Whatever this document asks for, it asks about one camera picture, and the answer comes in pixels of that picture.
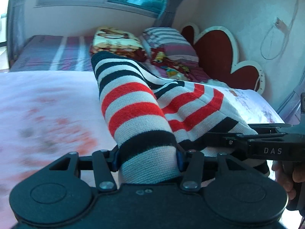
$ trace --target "wall socket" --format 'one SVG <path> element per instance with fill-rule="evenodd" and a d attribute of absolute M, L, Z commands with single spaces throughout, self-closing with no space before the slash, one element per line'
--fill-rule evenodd
<path fill-rule="evenodd" d="M 280 18 L 275 17 L 273 24 L 277 29 L 281 30 L 283 33 L 287 32 L 287 25 Z"/>

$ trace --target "circular cover on gripper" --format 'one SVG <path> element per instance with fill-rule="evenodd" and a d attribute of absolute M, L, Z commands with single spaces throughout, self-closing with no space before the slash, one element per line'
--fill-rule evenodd
<path fill-rule="evenodd" d="M 273 222 L 288 202 L 279 184 L 245 171 L 217 177 L 205 188 L 204 198 L 216 214 L 242 224 Z"/>
<path fill-rule="evenodd" d="M 75 176 L 49 172 L 15 186 L 10 206 L 17 218 L 34 224 L 62 223 L 81 214 L 91 203 L 91 188 Z"/>

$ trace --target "finger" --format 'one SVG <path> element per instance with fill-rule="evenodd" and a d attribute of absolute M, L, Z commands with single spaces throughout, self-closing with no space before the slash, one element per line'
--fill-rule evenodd
<path fill-rule="evenodd" d="M 272 169 L 273 171 L 278 171 L 278 170 L 282 169 L 282 164 L 281 164 L 281 162 L 279 162 L 279 161 L 273 161 L 271 169 Z"/>
<path fill-rule="evenodd" d="M 291 191 L 287 192 L 288 194 L 288 199 L 291 201 L 296 197 L 296 190 L 292 189 Z"/>
<path fill-rule="evenodd" d="M 305 163 L 302 163 L 294 168 L 292 179 L 296 183 L 305 182 Z"/>
<path fill-rule="evenodd" d="M 275 172 L 275 181 L 279 183 L 286 192 L 290 192 L 293 189 L 292 179 L 281 171 Z"/>

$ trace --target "mattress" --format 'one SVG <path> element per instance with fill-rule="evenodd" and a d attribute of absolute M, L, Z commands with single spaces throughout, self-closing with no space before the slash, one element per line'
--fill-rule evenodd
<path fill-rule="evenodd" d="M 246 122 L 283 122 L 258 93 L 215 88 Z M 16 223 L 9 193 L 17 183 L 67 152 L 90 155 L 116 143 L 101 114 L 93 72 L 0 73 L 0 94 L 0 169 L 6 170 L 0 172 L 0 228 L 9 229 Z M 81 176 L 94 185 L 92 173 Z"/>
<path fill-rule="evenodd" d="M 92 71 L 89 47 L 93 37 L 34 36 L 10 72 L 32 70 Z"/>

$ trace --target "cloud-shaped headboard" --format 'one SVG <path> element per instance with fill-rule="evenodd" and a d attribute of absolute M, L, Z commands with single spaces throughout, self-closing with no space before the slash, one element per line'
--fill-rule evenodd
<path fill-rule="evenodd" d="M 212 78 L 234 89 L 252 89 L 262 94 L 265 74 L 259 63 L 251 60 L 239 62 L 239 50 L 232 33 L 221 26 L 200 32 L 193 24 L 186 24 L 181 34 L 194 47 L 199 66 Z"/>

